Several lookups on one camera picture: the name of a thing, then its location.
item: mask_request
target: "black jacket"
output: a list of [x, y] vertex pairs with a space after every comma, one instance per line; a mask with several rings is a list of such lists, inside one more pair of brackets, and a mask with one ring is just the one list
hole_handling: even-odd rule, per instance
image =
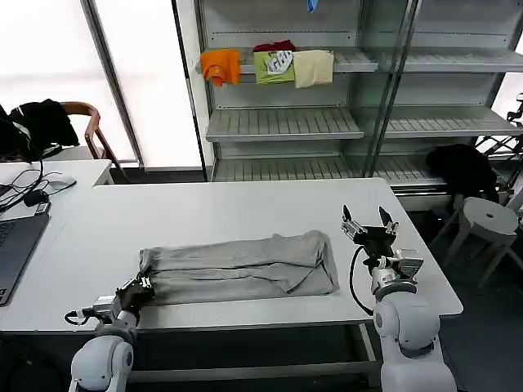
[[[15, 125], [29, 131], [27, 136]], [[16, 156], [35, 161], [53, 145], [78, 145], [69, 116], [59, 102], [30, 102], [13, 109], [9, 115], [0, 106], [0, 158]]]
[[499, 203], [496, 192], [496, 173], [489, 159], [469, 145], [446, 145], [427, 155], [427, 165], [432, 174], [439, 176], [449, 185], [450, 193], [462, 194], [465, 198], [486, 196]]

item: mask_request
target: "white stool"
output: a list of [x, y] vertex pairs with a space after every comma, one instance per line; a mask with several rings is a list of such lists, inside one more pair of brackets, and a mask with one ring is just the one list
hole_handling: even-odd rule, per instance
[[489, 241], [492, 244], [487, 251], [487, 255], [489, 258], [493, 257], [493, 259], [481, 277], [479, 287], [482, 287], [516, 240], [517, 215], [512, 209], [489, 200], [466, 198], [463, 208], [456, 210], [431, 242], [430, 247], [443, 237], [443, 234], [449, 229], [450, 224], [458, 215], [459, 233], [447, 251], [441, 266], [446, 267], [454, 259], [469, 234], [474, 234], [485, 241]]

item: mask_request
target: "green cloth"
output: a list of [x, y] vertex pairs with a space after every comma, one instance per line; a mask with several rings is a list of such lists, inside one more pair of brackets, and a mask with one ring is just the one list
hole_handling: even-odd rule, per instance
[[254, 53], [256, 84], [285, 83], [294, 81], [294, 64], [281, 75], [269, 75], [267, 64], [276, 57], [275, 51], [258, 51]]

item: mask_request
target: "laptop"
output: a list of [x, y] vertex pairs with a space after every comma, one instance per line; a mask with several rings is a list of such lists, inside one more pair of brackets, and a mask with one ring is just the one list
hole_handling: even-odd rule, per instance
[[0, 306], [9, 301], [49, 221], [43, 214], [0, 220]]

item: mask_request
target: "computer mouse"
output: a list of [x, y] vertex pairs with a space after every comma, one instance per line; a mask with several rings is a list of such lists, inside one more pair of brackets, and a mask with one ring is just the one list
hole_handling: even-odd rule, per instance
[[42, 181], [48, 181], [48, 184], [55, 190], [69, 188], [76, 184], [76, 179], [60, 173], [49, 173], [45, 175]]

